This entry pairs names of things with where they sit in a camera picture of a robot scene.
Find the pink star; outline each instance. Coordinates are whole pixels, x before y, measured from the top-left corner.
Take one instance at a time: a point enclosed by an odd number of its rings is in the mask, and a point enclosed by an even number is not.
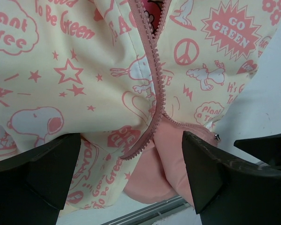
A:
[[[68,70],[68,65],[70,65],[72,70],[76,70],[77,71],[77,73],[75,73],[75,75],[74,75],[76,77],[76,79],[74,79],[72,77],[68,77],[68,78],[65,79],[66,75],[62,71],[67,71]],[[82,82],[81,82],[81,80],[79,78],[79,75],[83,71],[83,68],[74,67],[74,65],[71,63],[71,61],[69,59],[67,59],[65,67],[54,68],[54,70],[61,75],[61,78],[60,78],[58,84],[63,83],[63,82],[67,82],[67,81],[74,81],[76,83],[82,84]]]
[[[129,173],[125,173],[125,176],[126,176],[125,180],[129,180],[129,179],[130,179],[130,177],[131,177],[130,172],[129,172]]]
[[[93,107],[92,105],[88,106],[88,110],[94,111],[94,109],[95,109],[95,107]]]
[[[96,76],[96,78],[98,79],[97,81],[99,82],[99,81],[103,81],[102,80],[102,76],[100,75],[100,74],[98,74],[98,76]]]
[[[65,92],[59,93],[60,97],[65,97],[67,94]]]
[[[31,77],[28,78],[28,80],[34,80],[37,83],[38,78],[41,77],[40,75],[38,75],[38,70],[34,73],[30,71],[30,74],[31,74]]]
[[[56,51],[52,52],[52,54],[53,54],[53,59],[54,59],[54,60],[58,60],[57,57],[58,57],[59,55],[56,53]]]
[[[71,54],[72,54],[72,58],[71,59],[76,59],[78,61],[78,59],[76,58],[77,54],[75,53],[74,48],[71,50]]]
[[[74,92],[74,96],[79,95],[79,94],[86,95],[86,94],[83,92],[83,89],[84,89],[84,88],[77,88],[77,87],[73,84],[73,89],[67,89],[67,90]]]

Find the white surface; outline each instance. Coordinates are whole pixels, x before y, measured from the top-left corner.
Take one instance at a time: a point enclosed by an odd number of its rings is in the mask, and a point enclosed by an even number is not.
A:
[[[258,160],[234,148],[234,141],[281,133],[281,26],[260,59],[258,73],[220,121],[217,132],[221,149],[252,162]],[[100,225],[146,206],[123,194],[114,206],[73,212],[57,225]],[[174,224],[201,225],[192,208],[155,223]]]

